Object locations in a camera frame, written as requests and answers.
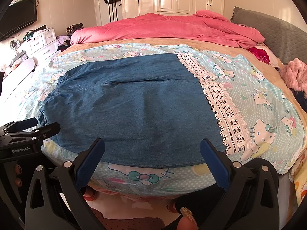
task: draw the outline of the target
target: wall-mounted tv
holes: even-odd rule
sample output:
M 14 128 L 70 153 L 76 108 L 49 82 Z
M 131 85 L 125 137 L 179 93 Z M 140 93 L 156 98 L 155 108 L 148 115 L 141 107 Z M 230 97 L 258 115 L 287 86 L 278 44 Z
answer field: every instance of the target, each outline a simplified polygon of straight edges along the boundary
M 0 20 L 0 41 L 37 21 L 36 0 L 22 0 L 10 5 Z

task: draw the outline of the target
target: hello kitty sheet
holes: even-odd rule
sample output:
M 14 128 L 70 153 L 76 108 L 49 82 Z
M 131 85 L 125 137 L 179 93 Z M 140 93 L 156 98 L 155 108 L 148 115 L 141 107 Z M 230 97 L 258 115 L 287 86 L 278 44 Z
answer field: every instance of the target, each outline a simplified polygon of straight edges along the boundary
M 233 145 L 225 141 L 225 152 L 233 161 L 242 163 L 257 157 L 269 160 L 278 173 L 286 173 L 305 144 L 305 132 L 295 107 L 272 83 L 244 56 L 231 57 L 224 53 L 198 50 L 188 45 L 162 46 L 152 44 L 113 44 L 64 54 L 45 66 L 38 66 L 33 77 L 25 80 L 16 90 L 15 106 L 10 120 L 37 117 L 39 108 L 47 95 L 54 90 L 57 80 L 68 70 L 87 62 L 113 60 L 142 55 L 175 53 L 189 59 L 205 70 L 210 77 L 200 82 L 207 91 L 218 87 L 226 98 L 227 112 L 219 112 L 211 101 L 213 111 L 234 120 L 228 123 L 229 131 L 223 136 L 237 136 Z M 187 72 L 192 72 L 188 62 L 182 61 Z M 194 69 L 195 78 L 200 74 Z M 58 146 L 50 139 L 44 142 L 43 152 L 54 162 L 62 164 L 74 159 L 77 154 Z M 190 193 L 214 184 L 215 181 L 206 164 L 179 168 L 145 169 L 100 162 L 93 174 L 91 186 L 108 193 L 139 196 L 176 196 Z

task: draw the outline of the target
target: pink plush toy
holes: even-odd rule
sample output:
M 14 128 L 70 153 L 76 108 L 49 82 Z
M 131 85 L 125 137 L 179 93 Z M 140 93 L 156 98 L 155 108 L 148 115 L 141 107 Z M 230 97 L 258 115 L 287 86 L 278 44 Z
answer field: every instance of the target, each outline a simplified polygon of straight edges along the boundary
M 281 67 L 279 72 L 288 88 L 303 91 L 307 98 L 307 65 L 304 62 L 296 58 L 288 65 Z

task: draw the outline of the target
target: pink blanket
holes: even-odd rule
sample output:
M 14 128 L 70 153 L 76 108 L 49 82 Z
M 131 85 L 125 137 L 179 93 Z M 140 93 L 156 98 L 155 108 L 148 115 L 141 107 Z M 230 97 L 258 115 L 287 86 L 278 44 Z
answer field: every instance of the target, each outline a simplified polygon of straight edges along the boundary
M 198 10 L 192 16 L 148 13 L 100 27 L 84 28 L 73 33 L 71 44 L 140 38 L 194 39 L 246 49 L 265 40 L 255 28 L 233 24 L 209 10 Z
M 288 88 L 303 91 L 307 98 L 307 65 L 296 58 L 279 69 L 281 78 Z

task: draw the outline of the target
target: brown dotted fabric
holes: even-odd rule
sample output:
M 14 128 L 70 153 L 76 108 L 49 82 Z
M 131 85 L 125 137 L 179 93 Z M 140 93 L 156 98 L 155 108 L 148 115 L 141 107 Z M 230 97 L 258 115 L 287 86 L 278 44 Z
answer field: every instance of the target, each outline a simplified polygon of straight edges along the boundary
M 282 63 L 288 64 L 295 58 L 307 63 L 307 33 L 291 23 L 239 7 L 234 7 L 231 22 L 256 28 Z
M 104 218 L 101 212 L 92 208 L 98 220 L 107 230 L 161 230 L 165 227 L 160 218 L 134 218 L 127 220 L 111 220 Z

